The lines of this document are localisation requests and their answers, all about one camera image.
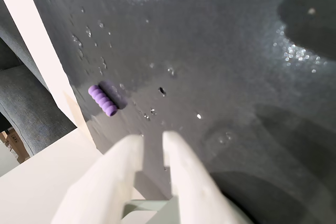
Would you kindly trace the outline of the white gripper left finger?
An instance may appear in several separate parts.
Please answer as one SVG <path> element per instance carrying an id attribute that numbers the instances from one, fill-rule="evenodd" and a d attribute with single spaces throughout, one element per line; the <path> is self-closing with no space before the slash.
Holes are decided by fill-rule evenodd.
<path id="1" fill-rule="evenodd" d="M 120 223 L 143 151 L 140 135 L 119 140 L 68 188 L 52 223 Z"/>

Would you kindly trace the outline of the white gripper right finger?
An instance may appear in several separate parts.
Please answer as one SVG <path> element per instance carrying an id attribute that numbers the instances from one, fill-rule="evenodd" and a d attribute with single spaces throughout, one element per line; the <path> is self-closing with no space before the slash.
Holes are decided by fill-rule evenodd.
<path id="1" fill-rule="evenodd" d="M 175 131 L 163 132 L 164 165 L 171 192 L 178 198 L 180 223 L 250 223 L 250 218 L 217 187 L 187 142 Z"/>

